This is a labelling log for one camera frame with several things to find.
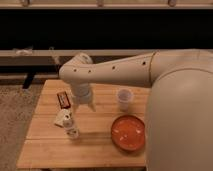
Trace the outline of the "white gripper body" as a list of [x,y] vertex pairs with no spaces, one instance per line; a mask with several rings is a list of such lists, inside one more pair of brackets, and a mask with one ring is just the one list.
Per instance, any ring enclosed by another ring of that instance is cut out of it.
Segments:
[[72,100],[75,104],[89,104],[93,101],[93,91],[88,83],[72,84],[70,88]]

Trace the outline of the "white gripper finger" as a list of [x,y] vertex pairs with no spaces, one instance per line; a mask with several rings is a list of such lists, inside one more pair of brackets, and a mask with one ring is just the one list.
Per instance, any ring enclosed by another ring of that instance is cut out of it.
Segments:
[[88,107],[89,107],[93,112],[96,111],[95,105],[94,105],[93,103],[88,103]]
[[79,104],[73,104],[73,106],[72,106],[73,113],[76,113],[78,108],[79,108]]

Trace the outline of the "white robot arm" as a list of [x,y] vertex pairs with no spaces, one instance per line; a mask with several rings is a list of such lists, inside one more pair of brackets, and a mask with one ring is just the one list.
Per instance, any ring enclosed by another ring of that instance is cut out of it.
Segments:
[[59,70],[73,101],[92,100],[93,83],[145,87],[147,171],[213,171],[213,53],[154,51],[95,64],[80,53]]

